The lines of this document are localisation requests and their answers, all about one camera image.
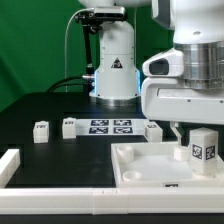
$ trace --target black table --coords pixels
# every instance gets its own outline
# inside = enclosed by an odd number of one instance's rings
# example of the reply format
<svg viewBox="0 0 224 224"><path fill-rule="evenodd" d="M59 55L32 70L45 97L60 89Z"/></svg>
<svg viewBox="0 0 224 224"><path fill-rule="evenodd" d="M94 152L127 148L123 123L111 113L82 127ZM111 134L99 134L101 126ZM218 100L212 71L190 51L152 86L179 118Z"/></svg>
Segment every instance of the black table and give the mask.
<svg viewBox="0 0 224 224"><path fill-rule="evenodd" d="M64 118L116 119L144 118L140 105L106 107L89 102L81 93L33 93L0 114L0 156L9 148L19 148L21 166L7 188L115 187L110 157L111 143L144 142L143 136L77 136L62 139ZM33 143L36 121L50 122L48 143ZM168 122L158 122L164 140L174 140ZM184 124L189 130L201 127ZM224 136L221 126L207 126ZM130 215L2 215L0 223L221 223L223 214L130 214Z"/></svg>

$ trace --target small white block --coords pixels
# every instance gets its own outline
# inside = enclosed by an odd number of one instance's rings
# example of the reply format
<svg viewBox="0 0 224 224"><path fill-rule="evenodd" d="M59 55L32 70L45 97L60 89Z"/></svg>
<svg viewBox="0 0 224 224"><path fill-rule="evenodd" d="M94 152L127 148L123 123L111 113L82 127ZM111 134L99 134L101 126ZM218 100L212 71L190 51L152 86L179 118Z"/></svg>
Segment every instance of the small white block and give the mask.
<svg viewBox="0 0 224 224"><path fill-rule="evenodd" d="M75 118L69 117L63 120L62 124L63 139L76 138L75 124L76 124Z"/></svg>
<svg viewBox="0 0 224 224"><path fill-rule="evenodd" d="M201 175L215 174L217 170L218 132L199 128L190 132L190 166Z"/></svg>
<svg viewBox="0 0 224 224"><path fill-rule="evenodd" d="M49 139L49 122L36 122L33 129L34 143L47 143Z"/></svg>
<svg viewBox="0 0 224 224"><path fill-rule="evenodd" d="M163 129L156 122L145 121L144 126L144 136L148 142L162 142Z"/></svg>

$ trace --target green backdrop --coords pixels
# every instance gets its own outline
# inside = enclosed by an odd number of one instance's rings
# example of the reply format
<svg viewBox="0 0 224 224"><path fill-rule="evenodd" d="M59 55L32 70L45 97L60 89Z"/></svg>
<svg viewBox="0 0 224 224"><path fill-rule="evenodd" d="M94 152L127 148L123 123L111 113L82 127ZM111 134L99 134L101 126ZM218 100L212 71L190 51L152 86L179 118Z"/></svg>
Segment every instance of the green backdrop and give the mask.
<svg viewBox="0 0 224 224"><path fill-rule="evenodd" d="M31 92L43 92L64 78L64 36L78 0L0 1L0 111ZM134 23L134 10L128 10ZM95 67L99 63L97 36L91 37ZM69 36L68 75L85 72L82 27L74 23ZM150 7L137 13L137 67L172 46L172 33L151 20ZM82 91L79 87L69 91Z"/></svg>

